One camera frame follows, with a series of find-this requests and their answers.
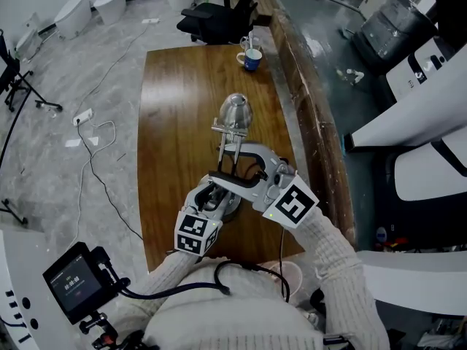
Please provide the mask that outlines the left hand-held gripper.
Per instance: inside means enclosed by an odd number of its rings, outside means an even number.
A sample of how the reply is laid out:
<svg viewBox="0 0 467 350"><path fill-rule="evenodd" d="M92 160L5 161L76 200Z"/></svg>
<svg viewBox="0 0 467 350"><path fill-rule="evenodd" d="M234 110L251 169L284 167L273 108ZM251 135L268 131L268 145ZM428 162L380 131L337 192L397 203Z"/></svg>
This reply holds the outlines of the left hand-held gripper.
<svg viewBox="0 0 467 350"><path fill-rule="evenodd" d="M216 242L222 220L236 215L236 196L232 192L211 194L215 184L207 181L192 189L177 215L174 248L177 251L203 257ZM209 211L204 213L209 202Z"/></svg>

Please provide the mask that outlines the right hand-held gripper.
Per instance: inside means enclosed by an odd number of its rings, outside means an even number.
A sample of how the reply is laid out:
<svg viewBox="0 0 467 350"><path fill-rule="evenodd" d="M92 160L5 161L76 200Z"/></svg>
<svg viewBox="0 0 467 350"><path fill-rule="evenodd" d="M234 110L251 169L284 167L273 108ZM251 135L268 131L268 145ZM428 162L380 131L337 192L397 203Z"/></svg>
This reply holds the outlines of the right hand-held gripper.
<svg viewBox="0 0 467 350"><path fill-rule="evenodd" d="M317 196L297 170L279 159L267 146L256 142L242 143L237 157L254 158L260 170L243 178L210 171L209 178L225 190L252 201L254 210L263 217L296 229L318 204Z"/></svg>

